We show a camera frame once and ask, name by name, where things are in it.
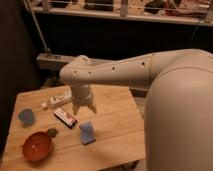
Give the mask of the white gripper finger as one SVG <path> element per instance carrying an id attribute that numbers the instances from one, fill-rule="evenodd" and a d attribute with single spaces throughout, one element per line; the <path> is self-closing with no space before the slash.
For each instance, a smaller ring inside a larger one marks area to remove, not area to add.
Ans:
<path id="1" fill-rule="evenodd" d="M 79 106 L 79 105 L 73 104 L 72 110 L 73 110 L 73 114 L 74 114 L 74 115 L 77 115 L 79 109 L 80 109 L 80 106 Z"/>
<path id="2" fill-rule="evenodd" d="M 96 105 L 94 103 L 89 103 L 87 106 L 92 112 L 95 114 L 97 113 Z"/>

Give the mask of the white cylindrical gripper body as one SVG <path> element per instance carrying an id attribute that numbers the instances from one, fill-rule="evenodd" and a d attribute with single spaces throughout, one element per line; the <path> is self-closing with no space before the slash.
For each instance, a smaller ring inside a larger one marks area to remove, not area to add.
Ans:
<path id="1" fill-rule="evenodd" d="M 71 86 L 71 92 L 75 108 L 91 106 L 93 104 L 93 93 L 89 85 Z"/>

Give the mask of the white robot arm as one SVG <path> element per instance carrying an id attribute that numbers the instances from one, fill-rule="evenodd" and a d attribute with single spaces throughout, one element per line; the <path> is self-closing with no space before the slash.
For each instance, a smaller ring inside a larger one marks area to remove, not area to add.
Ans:
<path id="1" fill-rule="evenodd" d="M 146 88 L 147 170 L 213 171 L 213 53 L 171 50 L 99 65 L 80 55 L 60 79 L 75 103 L 92 84 Z"/>

